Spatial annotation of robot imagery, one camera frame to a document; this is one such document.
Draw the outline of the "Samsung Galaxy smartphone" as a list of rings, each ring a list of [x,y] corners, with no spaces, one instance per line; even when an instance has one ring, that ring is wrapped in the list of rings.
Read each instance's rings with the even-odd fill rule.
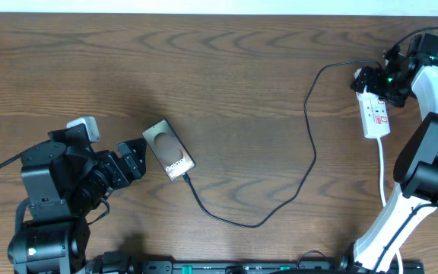
[[[142,136],[171,181],[196,166],[192,156],[167,119],[162,119],[150,126],[143,131]]]

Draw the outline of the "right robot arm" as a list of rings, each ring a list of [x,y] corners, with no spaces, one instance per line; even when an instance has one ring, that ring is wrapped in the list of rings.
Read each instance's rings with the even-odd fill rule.
[[[347,270],[386,273],[411,232],[438,209],[438,36],[434,27],[408,35],[408,51],[396,42],[383,53],[384,66],[357,70],[351,89],[362,109],[365,134],[385,128],[383,104],[403,107],[413,97],[421,124],[401,150],[393,168],[394,189],[368,232],[353,245]]]

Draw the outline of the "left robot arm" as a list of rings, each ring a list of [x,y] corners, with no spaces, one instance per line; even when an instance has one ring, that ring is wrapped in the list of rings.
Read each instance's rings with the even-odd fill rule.
[[[21,157],[21,178],[32,219],[18,221],[8,246],[16,273],[75,273],[86,263],[90,237],[87,214],[106,205],[109,195],[140,180],[146,141],[120,142],[117,151],[95,152],[94,126],[79,123],[49,132],[47,142]]]

